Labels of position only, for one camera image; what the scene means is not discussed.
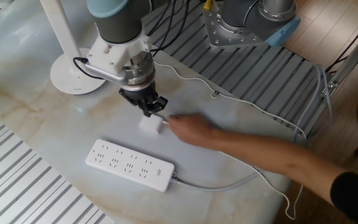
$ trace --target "marble table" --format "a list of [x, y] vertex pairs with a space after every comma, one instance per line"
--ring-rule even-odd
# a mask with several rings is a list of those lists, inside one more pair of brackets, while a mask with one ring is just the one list
[[[62, 1], [81, 47], [96, 36], [85, 1]], [[62, 50], [38, 1], [17, 0], [0, 17], [0, 120], [106, 215], [122, 223], [271, 223], [282, 202], [259, 177], [226, 192], [202, 192], [172, 185], [160, 193], [88, 167], [85, 158], [104, 139], [172, 162], [179, 178], [219, 187], [254, 172], [219, 152], [190, 146], [164, 127], [159, 135], [138, 129], [140, 110], [105, 83], [86, 95], [67, 95], [51, 83], [49, 70]], [[162, 53], [156, 61], [186, 77], [201, 77]], [[290, 140], [293, 131], [255, 108], [225, 98], [212, 99], [199, 81], [178, 78], [156, 65], [157, 91], [169, 103], [164, 116], [203, 113], [222, 128]], [[226, 91], [212, 86], [223, 93]], [[289, 180], [266, 173], [279, 190]]]

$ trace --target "white plug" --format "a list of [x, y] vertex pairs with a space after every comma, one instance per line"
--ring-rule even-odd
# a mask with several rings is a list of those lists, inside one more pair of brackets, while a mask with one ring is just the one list
[[96, 140], [85, 162], [159, 192], [167, 191], [175, 169], [172, 163], [101, 139]]
[[149, 118], [144, 116], [139, 123], [139, 128], [149, 133], [159, 134], [163, 123], [163, 118], [153, 114]]

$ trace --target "power strip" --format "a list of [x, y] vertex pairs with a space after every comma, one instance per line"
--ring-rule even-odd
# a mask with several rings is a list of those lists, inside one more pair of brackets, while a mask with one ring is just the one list
[[85, 162], [96, 169], [166, 192], [175, 166], [172, 163], [98, 139]]

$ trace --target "metal grating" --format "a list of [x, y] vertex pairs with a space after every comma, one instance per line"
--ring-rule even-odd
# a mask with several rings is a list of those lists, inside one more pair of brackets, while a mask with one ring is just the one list
[[[181, 3], [177, 1], [175, 8], [179, 9]], [[313, 64], [283, 47], [211, 48], [202, 10], [199, 1], [190, 2], [184, 31], [164, 52], [236, 97], [296, 123], [316, 88]], [[165, 43], [179, 31], [184, 14], [182, 10], [173, 18]], [[147, 31], [157, 22], [159, 15], [157, 10], [144, 18]], [[154, 45], [160, 45], [168, 21], [151, 35]], [[301, 123], [306, 133], [312, 130], [322, 113], [322, 110], [317, 110], [322, 103], [322, 98], [316, 99]]]
[[114, 224], [1, 122], [0, 223]]

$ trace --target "black sleeve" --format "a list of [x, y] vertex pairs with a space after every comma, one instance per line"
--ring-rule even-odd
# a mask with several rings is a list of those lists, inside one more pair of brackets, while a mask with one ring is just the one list
[[331, 201], [350, 219], [358, 223], [358, 175], [345, 172], [331, 186]]

